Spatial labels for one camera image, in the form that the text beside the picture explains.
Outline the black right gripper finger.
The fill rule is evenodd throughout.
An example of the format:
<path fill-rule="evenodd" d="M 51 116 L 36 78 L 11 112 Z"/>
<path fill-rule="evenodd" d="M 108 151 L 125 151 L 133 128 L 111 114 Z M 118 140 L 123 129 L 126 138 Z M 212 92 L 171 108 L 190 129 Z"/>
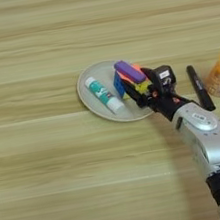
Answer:
<path fill-rule="evenodd" d="M 147 98 L 144 94 L 141 94 L 136 90 L 136 87 L 129 81 L 122 80 L 122 86 L 125 89 L 126 94 L 136 102 L 136 104 L 140 107 L 146 107 L 147 106 Z"/>
<path fill-rule="evenodd" d="M 142 73 L 146 75 L 146 77 L 153 83 L 154 86 L 158 86 L 160 83 L 160 79 L 155 69 L 150 68 L 142 68 Z"/>

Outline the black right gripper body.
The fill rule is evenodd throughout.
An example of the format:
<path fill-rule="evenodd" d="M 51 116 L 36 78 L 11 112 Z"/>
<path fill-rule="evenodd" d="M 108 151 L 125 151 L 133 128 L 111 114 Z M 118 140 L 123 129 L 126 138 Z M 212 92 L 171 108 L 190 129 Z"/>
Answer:
<path fill-rule="evenodd" d="M 190 100 L 176 95 L 175 93 L 160 93 L 157 90 L 151 91 L 148 95 L 143 95 L 144 104 L 155 113 L 158 112 L 172 121 L 175 112 L 182 106 L 190 103 Z"/>

